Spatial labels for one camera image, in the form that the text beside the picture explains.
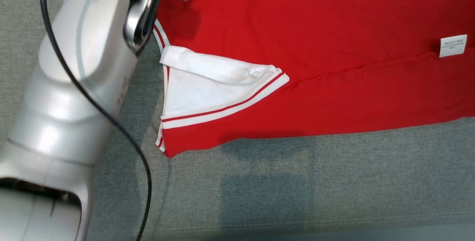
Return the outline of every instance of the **black wire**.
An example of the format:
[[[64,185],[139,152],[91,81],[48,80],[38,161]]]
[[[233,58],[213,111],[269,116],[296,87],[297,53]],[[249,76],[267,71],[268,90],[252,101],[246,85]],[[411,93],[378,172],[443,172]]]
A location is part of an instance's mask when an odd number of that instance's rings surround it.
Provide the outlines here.
[[[51,45],[56,53],[56,56],[58,57],[59,62],[63,66],[63,69],[65,72],[68,74],[69,78],[73,82],[74,85],[78,88],[79,91],[88,99],[88,101],[95,106],[95,108],[100,111],[109,121],[112,123],[115,127],[117,127],[124,135],[125,137],[130,141],[130,143],[134,146],[135,150],[137,151],[137,154],[139,154],[140,158],[142,159],[142,162],[144,163],[145,167],[145,172],[147,173],[147,204],[145,205],[145,212],[144,212],[144,218],[142,220],[142,224],[140,226],[139,233],[137,235],[137,241],[139,241],[142,237],[142,234],[144,233],[145,225],[147,224],[147,217],[148,213],[150,210],[150,201],[151,201],[151,174],[150,174],[150,168],[147,163],[147,159],[144,156],[144,152],[141,151],[139,144],[132,138],[132,136],[127,132],[127,130],[107,111],[100,106],[97,102],[92,99],[92,97],[88,94],[88,92],[84,89],[84,87],[78,82],[78,80],[74,77],[73,73],[69,69],[68,65],[66,64],[66,61],[63,57],[63,54],[61,53],[61,50],[59,50],[58,42],[56,41],[55,35],[53,33],[53,28],[51,26],[51,21],[49,20],[49,14],[48,14],[48,5],[46,3],[46,0],[39,0],[40,5],[41,5],[41,13],[43,15],[43,22],[45,23],[45,28],[46,32],[48,34],[49,40],[51,42]]]

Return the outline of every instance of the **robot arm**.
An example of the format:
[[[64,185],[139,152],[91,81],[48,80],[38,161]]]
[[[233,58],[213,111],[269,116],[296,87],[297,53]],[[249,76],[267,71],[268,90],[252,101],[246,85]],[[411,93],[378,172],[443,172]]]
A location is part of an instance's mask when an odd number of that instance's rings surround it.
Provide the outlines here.
[[[114,117],[157,5],[158,0],[65,0],[54,20],[71,72]],[[46,36],[0,152],[2,239],[85,239],[94,167],[109,130],[109,121],[72,84]]]

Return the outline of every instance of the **white tag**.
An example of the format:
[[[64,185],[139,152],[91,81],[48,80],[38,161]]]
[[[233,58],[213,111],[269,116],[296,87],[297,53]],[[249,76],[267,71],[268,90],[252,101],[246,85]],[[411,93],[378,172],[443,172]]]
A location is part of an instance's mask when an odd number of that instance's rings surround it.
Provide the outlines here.
[[[465,51],[465,44],[467,43],[467,35],[458,35],[440,40],[440,55],[439,57],[447,57],[453,55],[463,54]]]

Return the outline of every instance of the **gray cloth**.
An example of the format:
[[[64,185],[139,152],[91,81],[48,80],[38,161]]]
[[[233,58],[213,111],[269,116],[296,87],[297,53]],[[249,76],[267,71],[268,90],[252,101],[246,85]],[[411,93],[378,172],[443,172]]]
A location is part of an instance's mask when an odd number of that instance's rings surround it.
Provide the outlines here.
[[[49,0],[52,13],[61,2]],[[44,35],[39,0],[2,0],[1,15],[0,145]],[[163,101],[158,59],[151,39],[120,115],[153,175],[144,240],[475,222],[474,118],[351,135],[240,139],[169,160],[154,145]],[[117,130],[95,185],[88,239],[132,240],[147,183]]]

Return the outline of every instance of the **red t-shirt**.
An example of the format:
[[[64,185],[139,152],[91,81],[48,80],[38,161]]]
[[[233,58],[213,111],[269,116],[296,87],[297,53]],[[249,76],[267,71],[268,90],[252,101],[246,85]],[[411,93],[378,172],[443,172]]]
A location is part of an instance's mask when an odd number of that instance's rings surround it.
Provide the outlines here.
[[[289,77],[229,116],[161,127],[157,145],[170,157],[237,138],[475,116],[475,0],[161,0],[157,17],[161,45],[273,65]],[[441,38],[465,34],[461,55],[439,57]]]

